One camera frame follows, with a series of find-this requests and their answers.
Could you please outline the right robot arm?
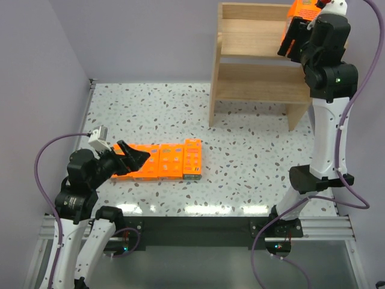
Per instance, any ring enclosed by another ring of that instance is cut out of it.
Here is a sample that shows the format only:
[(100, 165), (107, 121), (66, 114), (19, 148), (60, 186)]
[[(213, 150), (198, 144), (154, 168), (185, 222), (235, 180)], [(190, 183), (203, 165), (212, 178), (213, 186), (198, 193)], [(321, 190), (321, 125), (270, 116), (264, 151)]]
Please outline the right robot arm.
[(357, 68), (342, 61), (351, 26), (345, 16), (331, 13), (318, 16), (312, 28), (309, 24), (295, 16), (277, 51), (303, 68), (315, 114), (315, 145), (310, 164), (290, 168), (291, 186), (269, 215), (274, 226), (297, 226), (310, 198), (354, 182), (347, 172), (345, 152), (335, 156), (336, 142), (346, 145), (347, 134), (339, 122), (348, 120), (343, 111), (359, 79)]

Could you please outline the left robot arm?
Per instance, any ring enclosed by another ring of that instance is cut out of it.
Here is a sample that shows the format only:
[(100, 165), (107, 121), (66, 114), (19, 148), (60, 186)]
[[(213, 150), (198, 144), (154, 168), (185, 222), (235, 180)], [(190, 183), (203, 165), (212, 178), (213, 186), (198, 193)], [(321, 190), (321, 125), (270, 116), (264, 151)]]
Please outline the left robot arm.
[(136, 228), (126, 226), (120, 208), (102, 206), (92, 216), (98, 200), (97, 189), (113, 175), (139, 171), (150, 153), (138, 151), (123, 140), (117, 154), (103, 143), (91, 151), (73, 152), (67, 165), (67, 177), (53, 202), (54, 242), (41, 288), (88, 288), (90, 276), (109, 239)]

